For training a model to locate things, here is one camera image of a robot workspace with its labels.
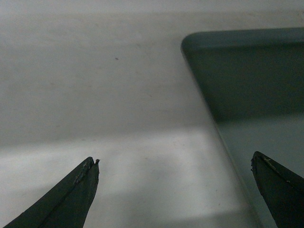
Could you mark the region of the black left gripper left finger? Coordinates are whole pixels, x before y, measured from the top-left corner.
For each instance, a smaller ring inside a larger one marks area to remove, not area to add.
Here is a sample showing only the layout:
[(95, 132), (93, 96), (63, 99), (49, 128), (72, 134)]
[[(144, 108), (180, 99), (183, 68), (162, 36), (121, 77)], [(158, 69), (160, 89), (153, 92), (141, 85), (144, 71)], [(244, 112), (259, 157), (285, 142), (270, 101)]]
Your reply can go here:
[(99, 159), (86, 158), (7, 228), (82, 228), (96, 195)]

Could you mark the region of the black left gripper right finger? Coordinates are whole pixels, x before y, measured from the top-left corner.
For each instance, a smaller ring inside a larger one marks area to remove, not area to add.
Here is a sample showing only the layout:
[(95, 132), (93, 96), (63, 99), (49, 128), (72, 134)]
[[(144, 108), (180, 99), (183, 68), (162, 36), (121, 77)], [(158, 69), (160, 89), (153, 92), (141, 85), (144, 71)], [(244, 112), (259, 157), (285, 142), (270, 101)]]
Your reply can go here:
[(304, 179), (261, 152), (251, 167), (257, 188), (278, 228), (304, 226)]

